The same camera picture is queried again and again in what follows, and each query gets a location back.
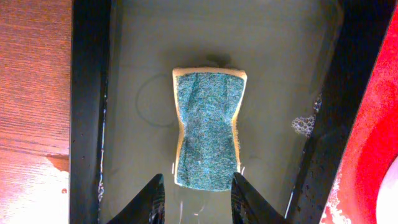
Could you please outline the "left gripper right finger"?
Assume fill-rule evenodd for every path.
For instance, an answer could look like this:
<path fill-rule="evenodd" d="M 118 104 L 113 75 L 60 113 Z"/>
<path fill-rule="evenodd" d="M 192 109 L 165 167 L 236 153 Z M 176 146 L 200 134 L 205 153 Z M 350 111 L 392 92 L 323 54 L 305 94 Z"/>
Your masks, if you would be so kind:
<path fill-rule="evenodd" d="M 233 224 L 289 224 L 238 172 L 231 183 L 231 211 Z"/>

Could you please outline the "green and yellow sponge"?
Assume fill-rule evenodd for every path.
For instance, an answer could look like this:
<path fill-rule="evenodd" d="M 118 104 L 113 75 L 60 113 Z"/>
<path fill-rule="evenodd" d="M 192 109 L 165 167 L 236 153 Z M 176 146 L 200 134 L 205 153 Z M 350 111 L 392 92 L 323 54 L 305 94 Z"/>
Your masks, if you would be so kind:
<path fill-rule="evenodd" d="M 175 184 L 193 190 L 230 190 L 240 172 L 238 114 L 247 75 L 232 68 L 172 70 L 179 135 Z"/>

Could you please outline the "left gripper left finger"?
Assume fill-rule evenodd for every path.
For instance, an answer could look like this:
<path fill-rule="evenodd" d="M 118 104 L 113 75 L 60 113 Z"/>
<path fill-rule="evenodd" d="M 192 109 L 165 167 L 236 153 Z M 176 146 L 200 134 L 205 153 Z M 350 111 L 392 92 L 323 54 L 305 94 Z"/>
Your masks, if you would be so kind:
<path fill-rule="evenodd" d="M 164 176 L 156 174 L 107 224 L 164 224 Z"/>

